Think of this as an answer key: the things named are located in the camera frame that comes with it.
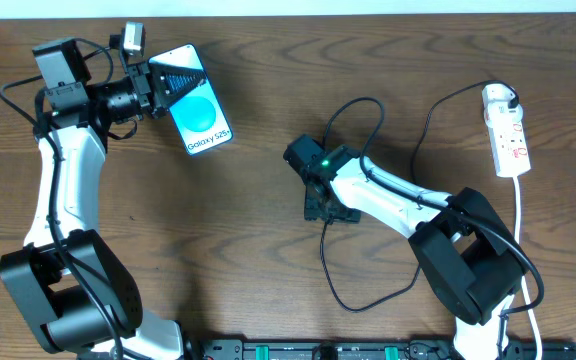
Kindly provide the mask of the blue Galaxy smartphone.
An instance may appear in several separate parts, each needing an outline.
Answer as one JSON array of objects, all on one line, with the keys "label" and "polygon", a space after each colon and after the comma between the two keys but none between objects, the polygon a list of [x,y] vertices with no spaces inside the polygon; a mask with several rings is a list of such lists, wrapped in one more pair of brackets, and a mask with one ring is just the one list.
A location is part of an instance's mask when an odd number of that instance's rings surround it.
[{"label": "blue Galaxy smartphone", "polygon": [[187,94],[170,108],[166,108],[189,155],[197,155],[227,143],[233,138],[231,126],[193,44],[186,44],[152,56],[148,60],[148,65],[150,68],[200,69],[207,75],[207,82],[204,85]]}]

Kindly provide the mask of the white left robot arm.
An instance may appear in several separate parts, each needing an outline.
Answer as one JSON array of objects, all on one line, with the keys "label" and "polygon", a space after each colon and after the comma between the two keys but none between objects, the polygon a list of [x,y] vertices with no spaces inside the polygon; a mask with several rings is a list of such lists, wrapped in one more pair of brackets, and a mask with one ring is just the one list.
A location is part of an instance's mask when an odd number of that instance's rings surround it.
[{"label": "white left robot arm", "polygon": [[80,40],[37,46],[44,86],[30,122],[41,159],[37,207],[20,250],[0,278],[41,348],[80,359],[201,359],[174,320],[148,311],[134,278],[99,233],[99,183],[112,126],[159,117],[146,63],[129,62],[126,34],[94,45],[124,77],[93,82]]}]

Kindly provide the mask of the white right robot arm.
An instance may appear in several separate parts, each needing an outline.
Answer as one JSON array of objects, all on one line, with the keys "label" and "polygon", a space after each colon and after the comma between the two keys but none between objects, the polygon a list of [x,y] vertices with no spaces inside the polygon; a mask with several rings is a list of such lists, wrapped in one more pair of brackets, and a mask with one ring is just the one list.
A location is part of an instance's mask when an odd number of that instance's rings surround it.
[{"label": "white right robot arm", "polygon": [[408,240],[435,296],[457,320],[454,348],[465,359],[499,359],[509,341],[511,302],[530,263],[487,199],[424,189],[345,145],[333,151],[308,135],[284,160],[306,187],[304,217],[357,223],[368,214]]}]

